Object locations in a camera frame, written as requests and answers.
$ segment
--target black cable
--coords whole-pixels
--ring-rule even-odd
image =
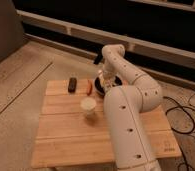
[[[195,131],[194,131],[194,130],[195,130],[195,120],[193,119],[193,117],[191,116],[191,114],[186,110],[186,109],[190,109],[191,111],[193,111],[193,112],[195,113],[195,107],[192,106],[192,105],[190,105],[190,106],[192,106],[192,107],[194,107],[194,108],[188,107],[188,106],[183,106],[183,105],[181,105],[179,102],[177,102],[175,99],[173,99],[173,98],[171,98],[171,97],[168,97],[168,96],[165,96],[164,99],[170,100],[170,101],[172,101],[174,104],[177,105],[177,106],[175,106],[175,107],[172,107],[172,108],[168,109],[168,110],[166,111],[166,115],[168,115],[169,112],[171,112],[171,111],[173,111],[173,110],[175,110],[175,109],[181,109],[181,110],[190,118],[190,120],[191,120],[191,122],[192,122],[192,128],[191,128],[189,131],[183,132],[183,131],[179,131],[179,130],[177,130],[177,129],[171,127],[172,130],[173,130],[174,132],[179,133],[179,134],[184,134],[184,135],[192,136],[193,138],[195,138],[195,136],[191,135],[191,133],[194,133],[194,132],[195,132]],[[184,162],[183,162],[183,163],[180,163],[180,164],[178,165],[178,171],[181,169],[181,167],[182,167],[183,165],[186,166],[187,171],[189,171],[189,169],[195,170],[190,164],[188,164],[187,158],[186,158],[186,156],[185,156],[185,154],[184,154],[184,152],[183,152],[182,149],[181,149],[181,152],[182,152],[182,155],[183,155]]]
[[[185,165],[187,171],[189,171],[189,169],[195,171],[195,169],[194,169],[190,164],[188,164],[188,160],[187,160],[186,155],[185,155],[185,153],[183,152],[182,148],[180,148],[180,150],[181,150],[181,152],[182,152],[184,162],[183,162],[183,163],[180,163],[180,164],[177,166],[177,170],[180,171],[180,168],[181,168],[183,165]]]

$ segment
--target white cup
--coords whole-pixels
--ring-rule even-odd
[[[81,100],[81,108],[84,111],[86,118],[92,118],[95,115],[95,107],[97,106],[96,100],[92,97],[86,97]]]

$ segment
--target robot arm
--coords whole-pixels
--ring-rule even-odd
[[[110,80],[118,72],[129,83],[108,89],[104,97],[116,164],[118,170],[124,171],[159,171],[139,113],[156,108],[161,103],[162,90],[152,77],[126,61],[124,52],[122,45],[102,49],[103,79]]]

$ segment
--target wooden tabletop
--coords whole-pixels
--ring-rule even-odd
[[[87,96],[87,83],[86,79],[78,80],[76,92],[69,94],[67,80],[48,82],[33,168],[114,162],[103,98],[93,88],[90,96],[97,101],[95,121],[85,119],[80,108],[80,101]],[[140,116],[158,158],[181,156],[161,106]]]

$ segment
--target gray floor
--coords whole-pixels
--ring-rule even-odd
[[[95,78],[101,66],[94,66],[93,61],[63,51],[42,46],[52,53],[53,64],[29,86],[1,115],[0,115],[0,171],[33,171],[30,160],[33,142],[38,127],[39,114],[48,80],[77,78]],[[162,83],[164,95],[187,104],[188,98],[194,93],[181,87]],[[164,100],[166,110],[174,106]],[[182,112],[176,111],[169,116],[169,121],[176,128],[186,130],[191,125],[189,119]],[[186,152],[188,161],[195,167],[195,139],[175,134],[179,144]],[[177,170],[181,158],[161,159],[163,170]],[[61,171],[109,171],[114,170],[112,164],[59,168]]]

